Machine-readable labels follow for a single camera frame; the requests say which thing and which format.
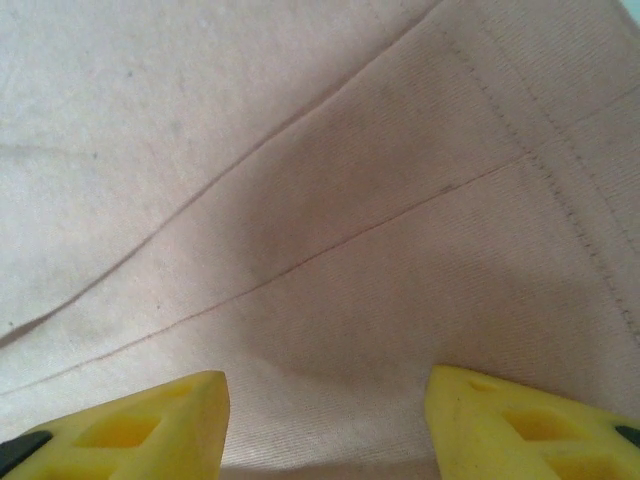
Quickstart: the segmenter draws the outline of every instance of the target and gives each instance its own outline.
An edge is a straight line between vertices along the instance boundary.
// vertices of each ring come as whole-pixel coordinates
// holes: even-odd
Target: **seam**
[[[57,307],[48,311],[47,313],[40,315],[39,317],[33,318],[28,322],[23,323],[20,327],[10,331],[8,334],[0,337],[0,348],[15,342],[21,337],[27,335],[32,330],[36,329],[44,322],[46,322],[49,318],[54,315],[60,313],[65,308],[69,307],[77,300],[79,300],[82,296],[84,296],[87,292],[92,290],[94,287],[102,283],[107,279],[111,274],[116,272],[122,265],[124,265],[128,260],[130,260],[134,255],[136,255],[143,247],[145,247],[153,238],[162,231],[169,223],[171,223],[176,217],[182,214],[187,208],[193,205],[200,197],[202,197],[209,189],[213,188],[220,180],[226,177],[229,173],[239,167],[245,160],[251,157],[254,153],[259,151],[264,145],[280,136],[282,133],[289,130],[296,124],[298,121],[304,119],[315,110],[320,108],[326,102],[328,102],[331,98],[333,98],[336,94],[342,91],[348,83],[350,83],[354,78],[360,75],[361,72],[367,69],[370,64],[376,61],[380,56],[382,56],[387,50],[393,47],[398,41],[405,37],[411,30],[413,30],[419,23],[421,23],[425,18],[429,16],[429,14],[441,3],[446,0],[437,0],[433,5],[431,5],[423,15],[421,15],[418,19],[413,22],[410,22],[408,26],[402,30],[394,39],[389,40],[389,35],[385,29],[385,37],[387,39],[387,45],[382,47],[372,58],[367,60],[364,65],[359,67],[357,70],[351,72],[346,75],[344,78],[339,79],[333,85],[329,86],[322,94],[320,94],[316,99],[309,102],[307,105],[302,107],[296,113],[291,115],[287,120],[278,125],[275,129],[273,129],[269,134],[267,134],[263,139],[259,140],[255,143],[245,154],[238,157],[235,161],[233,161],[230,165],[216,174],[211,180],[209,180],[203,187],[201,187],[194,195],[192,195],[189,199],[187,199],[182,205],[180,205],[172,214],[170,214],[158,227],[156,227],[149,235],[144,237],[140,243],[138,243],[135,247],[133,247],[129,252],[123,255],[118,261],[112,264],[108,269],[106,269],[103,273],[98,275],[96,278],[91,280],[85,287],[74,293],[71,297],[68,297],[62,303],[60,303]],[[381,27],[384,29],[384,25],[377,18],[377,21],[380,23]]]
[[[111,357],[113,355],[116,355],[117,353],[120,353],[120,352],[122,352],[124,350],[127,350],[130,347],[133,347],[134,345],[137,345],[139,343],[147,341],[147,340],[149,340],[149,339],[151,339],[151,338],[153,338],[153,337],[155,337],[157,335],[160,335],[160,334],[162,334],[162,333],[164,333],[164,332],[166,332],[168,330],[171,330],[171,329],[173,329],[173,328],[175,328],[175,327],[177,327],[179,325],[182,325],[185,322],[194,320],[194,319],[196,319],[196,318],[198,318],[198,317],[200,317],[202,315],[205,315],[207,313],[211,313],[211,312],[213,312],[215,310],[218,310],[219,308],[222,308],[222,307],[224,307],[224,306],[226,306],[226,305],[228,305],[228,304],[230,304],[232,302],[240,300],[243,297],[245,297],[247,295],[250,295],[251,293],[255,292],[256,290],[259,290],[259,289],[261,289],[261,288],[263,288],[263,287],[265,287],[265,286],[267,286],[267,285],[269,285],[269,284],[271,284],[271,283],[273,283],[273,282],[275,282],[275,281],[277,281],[277,280],[279,280],[281,278],[286,277],[287,275],[291,274],[293,271],[297,270],[298,268],[307,265],[308,263],[316,260],[317,258],[323,256],[324,254],[326,254],[328,252],[337,250],[340,247],[343,247],[343,246],[351,243],[352,241],[360,238],[361,236],[366,235],[367,233],[376,231],[376,230],[378,230],[380,228],[383,228],[384,226],[386,226],[388,224],[391,224],[393,222],[399,221],[401,218],[411,214],[413,211],[423,207],[424,205],[432,202],[433,200],[436,200],[437,198],[440,198],[440,197],[442,197],[444,195],[448,195],[448,194],[450,194],[452,192],[455,192],[456,190],[459,190],[461,188],[467,187],[467,186],[471,185],[472,183],[476,182],[477,180],[480,180],[482,178],[489,177],[489,176],[491,176],[491,175],[493,175],[495,173],[498,173],[499,171],[504,170],[505,168],[508,168],[511,165],[516,164],[516,163],[522,161],[523,159],[526,159],[527,157],[528,157],[527,154],[522,155],[522,156],[518,156],[516,158],[510,159],[510,160],[504,162],[502,165],[499,165],[499,166],[497,166],[497,167],[495,167],[495,168],[493,168],[493,169],[491,169],[491,170],[489,170],[487,172],[482,173],[481,175],[478,175],[477,177],[474,177],[474,178],[472,178],[470,180],[467,180],[466,182],[463,182],[463,183],[461,183],[459,185],[455,185],[455,186],[452,186],[452,187],[444,188],[444,189],[440,190],[439,192],[435,193],[434,195],[432,195],[432,196],[430,196],[430,197],[428,197],[426,199],[414,202],[413,204],[403,208],[400,212],[394,214],[390,218],[383,219],[383,220],[381,220],[380,222],[378,222],[378,223],[376,223],[374,225],[366,227],[364,230],[356,232],[356,233],[350,235],[347,238],[343,238],[339,242],[337,242],[337,243],[335,243],[335,244],[323,249],[320,252],[314,253],[313,255],[305,258],[304,260],[301,260],[301,261],[297,262],[295,265],[293,265],[291,267],[288,267],[286,270],[283,270],[283,271],[277,273],[276,275],[274,275],[270,279],[260,283],[259,285],[251,287],[250,289],[247,289],[244,292],[238,293],[238,294],[236,294],[236,295],[234,295],[234,296],[232,296],[230,298],[222,300],[222,301],[216,303],[215,305],[212,305],[212,306],[207,307],[207,308],[205,308],[203,310],[200,310],[199,312],[193,313],[193,314],[188,315],[186,317],[183,317],[183,318],[181,318],[179,320],[176,320],[171,325],[167,325],[167,326],[165,326],[165,327],[163,327],[163,328],[161,328],[159,330],[151,332],[151,333],[145,335],[144,337],[141,337],[141,338],[138,338],[136,340],[133,340],[133,341],[131,341],[131,342],[125,344],[125,345],[122,345],[122,346],[120,346],[120,347],[118,347],[118,348],[116,348],[114,350],[111,350],[110,352],[107,352],[107,353],[104,353],[104,354],[99,355],[97,357],[93,357],[91,359],[88,359],[88,360],[85,360],[83,362],[77,363],[75,365],[72,365],[71,367],[67,367],[67,368],[65,368],[63,370],[60,370],[59,372],[56,372],[54,374],[51,374],[51,375],[49,375],[47,377],[38,379],[38,380],[36,380],[34,382],[31,382],[31,383],[28,383],[26,385],[22,385],[20,387],[14,388],[13,390],[7,390],[5,392],[1,392],[0,393],[0,397],[4,397],[4,396],[11,395],[13,393],[16,393],[16,392],[19,392],[19,391],[22,391],[22,390],[26,390],[27,388],[31,388],[31,387],[34,387],[34,386],[40,384],[40,383],[44,383],[44,382],[47,382],[49,380],[53,380],[54,378],[60,377],[62,375],[65,375],[65,374],[67,374],[69,372],[72,372],[72,371],[74,371],[76,369],[82,368],[82,367],[84,367],[86,365],[89,365],[89,364],[91,364],[93,362],[109,358],[109,357]]]
[[[493,35],[491,29],[487,26],[487,20],[486,20],[485,16],[483,15],[481,9],[477,6],[477,0],[471,0],[471,1],[473,2],[473,5],[475,7],[476,12],[478,13],[479,23],[480,23],[480,27],[482,28],[482,31],[489,37],[489,39],[494,43],[496,48],[500,51],[500,53],[508,61],[509,66],[513,69],[513,71],[516,73],[516,75],[520,79],[520,83],[524,86],[526,92],[529,94],[529,96],[533,100],[534,105],[538,108],[540,113],[544,116],[544,118],[547,121],[547,123],[549,123],[549,125],[551,125],[551,127],[555,131],[556,135],[558,137],[560,137],[566,143],[566,145],[569,147],[569,150],[573,154],[574,158],[578,161],[578,164],[580,165],[582,170],[585,172],[585,174],[587,175],[587,177],[590,179],[591,183],[593,184],[593,187],[595,188],[596,192],[598,192],[598,195],[600,195],[600,197],[602,197],[602,199],[604,200],[605,205],[607,206],[607,208],[609,209],[609,212],[611,213],[611,217],[613,218],[613,220],[616,223],[616,225],[618,225],[618,229],[622,232],[622,236],[626,240],[627,244],[629,245],[629,247],[631,248],[631,250],[634,253],[638,253],[636,246],[633,244],[633,241],[631,240],[631,237],[629,236],[628,230],[622,226],[622,224],[620,223],[620,218],[619,218],[619,216],[617,214],[616,209],[609,202],[609,197],[607,197],[605,195],[605,193],[600,188],[600,185],[598,185],[593,180],[594,175],[592,175],[589,172],[589,168],[585,164],[584,157],[579,152],[576,142],[574,141],[574,139],[569,134],[569,131],[568,131],[569,129],[566,128],[566,127],[563,129],[561,127],[560,123],[556,119],[553,118],[551,113],[549,113],[549,111],[542,106],[538,96],[535,93],[533,93],[533,88],[532,88],[531,84],[527,81],[526,77],[522,73],[520,73],[520,70],[518,68],[516,68],[516,66],[513,64],[513,61],[509,57],[509,55],[507,55],[507,52],[504,50],[504,48],[502,47],[500,42],[497,41],[497,39]],[[630,89],[630,91],[625,92],[622,95],[616,96],[616,98],[614,98],[612,101],[607,102],[607,104],[605,104],[601,108],[599,108],[599,109],[597,109],[597,110],[595,110],[593,112],[589,112],[586,115],[580,117],[578,120],[573,121],[572,124],[576,125],[578,122],[582,122],[582,121],[585,121],[586,119],[592,118],[593,116],[595,116],[598,113],[600,113],[603,110],[605,110],[607,107],[609,107],[612,104],[614,104],[615,102],[617,102],[620,98],[623,98],[628,93],[633,92],[637,87],[638,86],[636,85],[635,87]]]
[[[578,161],[580,166],[583,169],[585,169],[584,163],[582,162],[582,156],[579,154],[579,152],[577,152],[575,143],[572,141],[572,139],[566,133],[566,130],[563,130],[562,127],[558,124],[558,122],[554,121],[554,119],[551,117],[551,115],[547,111],[545,111],[544,108],[542,108],[542,106],[540,105],[540,103],[538,101],[537,96],[535,94],[533,94],[533,92],[531,90],[531,87],[528,84],[528,82],[520,74],[520,72],[513,66],[513,62],[506,55],[506,52],[504,51],[502,46],[498,43],[498,41],[495,39],[495,37],[492,35],[492,33],[488,30],[488,27],[486,26],[486,20],[484,19],[483,15],[479,11],[479,9],[476,8],[476,10],[477,10],[477,14],[480,17],[479,22],[481,24],[483,32],[496,45],[496,47],[499,49],[500,53],[508,61],[508,63],[511,66],[511,68],[514,69],[514,71],[518,75],[518,77],[520,79],[520,82],[522,83],[524,89],[526,90],[526,92],[530,96],[530,98],[532,99],[533,104],[538,108],[538,110],[542,113],[542,115],[547,120],[547,122],[551,125],[551,127],[553,128],[553,130],[554,130],[555,134],[557,135],[557,137],[559,137],[562,141],[564,141],[564,143],[569,147],[569,150],[570,150],[571,154]],[[441,25],[438,25],[438,27],[440,28],[440,30],[441,30],[441,32],[443,34],[443,37],[450,44],[451,49],[454,52],[454,54],[456,54],[458,59],[460,61],[462,61],[463,64],[465,64],[467,66],[467,69],[468,69],[470,75],[472,76],[472,78],[475,79],[475,81],[478,83],[478,86],[480,87],[480,89],[485,93],[485,95],[486,95],[487,99],[489,100],[490,104],[492,104],[492,108],[494,109],[494,111],[503,120],[503,122],[505,124],[505,128],[510,133],[512,133],[512,135],[514,136],[515,141],[518,143],[518,145],[520,145],[520,148],[523,150],[523,152],[525,152],[527,154],[530,154],[531,164],[540,172],[541,177],[547,183],[548,189],[550,190],[554,200],[556,201],[556,203],[562,209],[565,217],[567,218],[567,220],[569,221],[569,223],[571,224],[571,226],[573,228],[573,231],[574,231],[574,233],[576,235],[577,240],[582,245],[583,249],[586,251],[586,253],[587,253],[588,257],[589,257],[589,260],[591,262],[592,267],[601,276],[604,284],[606,285],[607,289],[609,290],[609,294],[613,298],[614,303],[615,303],[615,305],[618,308],[618,311],[620,313],[620,316],[622,317],[623,321],[625,322],[629,332],[631,333],[631,336],[635,340],[636,345],[638,347],[640,347],[640,326],[638,326],[636,324],[636,322],[635,322],[635,320],[633,318],[633,315],[631,314],[631,311],[626,307],[626,301],[625,301],[623,295],[620,293],[620,291],[618,290],[618,288],[616,286],[616,283],[614,281],[613,274],[611,273],[610,268],[607,266],[606,262],[602,259],[601,255],[600,255],[600,251],[596,247],[595,242],[590,238],[589,234],[587,233],[587,230],[583,227],[580,219],[578,218],[578,215],[577,215],[575,209],[571,206],[571,203],[570,203],[569,199],[567,198],[567,196],[564,194],[564,192],[560,188],[557,180],[554,177],[552,169],[542,160],[542,158],[541,158],[540,154],[538,153],[537,149],[528,148],[526,146],[526,144],[522,141],[522,136],[521,136],[520,132],[508,120],[507,116],[502,111],[502,109],[499,106],[498,102],[495,100],[493,95],[491,95],[491,93],[489,91],[489,86],[480,78],[480,75],[478,74],[478,72],[477,72],[477,70],[476,70],[471,58],[465,52],[462,51],[460,45],[451,37],[451,35],[444,28],[442,28]]]

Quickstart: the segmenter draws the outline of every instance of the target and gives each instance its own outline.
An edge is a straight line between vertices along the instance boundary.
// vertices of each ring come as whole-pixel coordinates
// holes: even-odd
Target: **black rubber pad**
[[[633,427],[627,427],[625,425],[618,425],[616,427],[616,432],[629,440],[636,447],[640,448],[640,430]]]
[[[32,432],[0,443],[0,478],[16,468],[53,438],[51,432]]]

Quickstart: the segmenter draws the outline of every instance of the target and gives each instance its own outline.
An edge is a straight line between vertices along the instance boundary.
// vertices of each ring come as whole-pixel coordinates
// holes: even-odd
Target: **beige fabric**
[[[640,410],[616,4],[68,3],[0,23],[3,436],[214,368],[227,479],[435,479],[434,363]]]

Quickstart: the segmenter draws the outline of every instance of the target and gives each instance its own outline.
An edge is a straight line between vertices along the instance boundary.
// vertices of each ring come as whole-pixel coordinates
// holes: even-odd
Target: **stitch line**
[[[504,58],[509,62],[509,65],[511,66],[511,68],[513,68],[513,70],[517,73],[517,75],[518,75],[518,77],[520,79],[520,82],[522,83],[522,85],[525,88],[526,92],[529,94],[529,96],[533,100],[533,103],[536,105],[536,107],[542,113],[542,115],[547,120],[547,122],[551,125],[551,127],[553,128],[553,130],[556,133],[556,135],[562,141],[565,142],[565,144],[568,146],[571,154],[578,161],[580,166],[583,169],[585,169],[584,164],[582,162],[582,156],[577,151],[577,148],[576,148],[575,143],[573,142],[573,140],[566,134],[566,132],[560,127],[560,125],[558,125],[558,123],[556,121],[554,121],[554,119],[551,117],[551,115],[548,112],[546,112],[544,108],[542,108],[542,106],[539,103],[538,97],[532,92],[531,86],[528,85],[528,83],[526,82],[524,77],[512,65],[512,62],[510,61],[509,57],[506,55],[506,53],[504,52],[504,50],[502,49],[500,44],[496,41],[494,36],[487,29],[486,20],[482,17],[482,15],[480,14],[479,11],[478,11],[478,14],[480,15],[480,24],[482,26],[483,32],[489,37],[490,40],[493,41],[493,43],[500,50],[500,52],[504,56]],[[562,192],[562,189],[560,188],[560,186],[557,183],[557,180],[554,177],[553,171],[542,160],[542,158],[540,157],[540,154],[538,153],[538,151],[536,149],[528,148],[526,146],[526,144],[523,142],[521,134],[513,126],[513,124],[507,119],[506,114],[502,111],[502,109],[500,108],[498,102],[495,100],[494,96],[491,95],[491,93],[489,92],[489,86],[485,82],[483,82],[482,79],[480,78],[480,75],[478,74],[478,71],[475,68],[475,66],[473,64],[473,61],[471,60],[469,55],[467,55],[465,52],[463,52],[463,50],[460,47],[460,45],[455,41],[455,39],[453,39],[451,37],[451,35],[444,28],[442,28],[441,24],[438,23],[437,26],[440,29],[440,31],[442,32],[443,37],[445,38],[447,43],[450,45],[450,48],[451,48],[452,52],[458,57],[458,59],[463,64],[466,65],[466,68],[469,71],[471,77],[477,82],[478,86],[480,87],[482,92],[487,97],[487,100],[491,104],[492,109],[497,114],[497,116],[503,121],[503,123],[505,125],[505,128],[507,129],[509,134],[512,135],[512,137],[514,138],[515,142],[520,146],[522,151],[524,153],[526,153],[526,154],[529,154],[529,156],[531,158],[532,165],[535,168],[538,169],[538,171],[541,174],[541,177],[547,182],[548,188],[551,191],[551,194],[552,194],[554,200],[560,206],[560,208],[562,209],[564,215],[569,220],[569,223],[571,224],[571,226],[572,226],[572,228],[573,228],[573,230],[574,230],[574,232],[576,234],[576,238],[578,239],[579,243],[582,245],[582,247],[587,252],[589,260],[590,260],[593,268],[601,276],[604,284],[607,286],[607,289],[609,290],[609,294],[611,295],[612,299],[614,300],[614,303],[615,303],[616,307],[619,310],[620,316],[624,320],[627,328],[629,329],[629,332],[631,333],[633,339],[635,340],[635,343],[637,344],[638,347],[640,347],[640,325],[636,324],[631,311],[626,307],[626,302],[625,302],[623,296],[620,294],[620,292],[619,292],[619,290],[618,290],[618,288],[617,288],[617,286],[615,284],[613,275],[611,274],[609,267],[603,261],[599,250],[596,248],[596,246],[594,245],[594,242],[589,237],[587,231],[585,230],[585,228],[581,224],[580,220],[578,219],[578,215],[576,214],[575,210],[571,207],[569,200],[567,199],[567,197]],[[600,190],[598,189],[597,185],[595,185],[595,187],[596,187],[598,193],[600,195],[602,195],[602,192],[600,192]]]

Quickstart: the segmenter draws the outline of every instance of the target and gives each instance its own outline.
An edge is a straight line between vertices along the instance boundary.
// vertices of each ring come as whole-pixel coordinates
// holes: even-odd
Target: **fabric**
[[[1,4],[2,437],[203,369],[227,480],[439,478],[435,363],[640,411],[619,4]]]

